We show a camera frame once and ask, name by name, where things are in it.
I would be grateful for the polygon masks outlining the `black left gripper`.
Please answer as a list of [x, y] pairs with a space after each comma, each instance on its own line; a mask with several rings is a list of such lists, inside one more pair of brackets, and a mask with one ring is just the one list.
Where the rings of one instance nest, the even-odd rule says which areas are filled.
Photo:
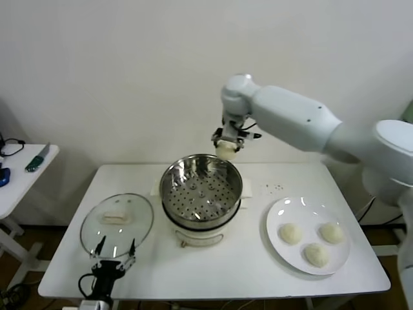
[[[106, 241], [106, 236], [103, 236], [101, 241], [96, 245], [96, 248], [91, 250], [91, 258], [99, 258], [101, 251]], [[87, 296], [88, 300], [112, 301], [111, 294], [115, 282], [124, 277], [125, 273], [136, 262], [136, 245], [135, 239], [132, 240], [128, 251], [127, 258], [124, 262], [101, 260], [96, 267], [92, 268], [92, 275], [95, 279], [94, 288]]]

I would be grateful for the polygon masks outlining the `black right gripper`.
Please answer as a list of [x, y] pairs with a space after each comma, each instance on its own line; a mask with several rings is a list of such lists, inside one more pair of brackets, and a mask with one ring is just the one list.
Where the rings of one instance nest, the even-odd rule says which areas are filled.
[[232, 127], [218, 128], [212, 135], [215, 148], [218, 148], [219, 141], [226, 141], [236, 144], [236, 152], [244, 148], [244, 140], [245, 138], [239, 134], [239, 131]]

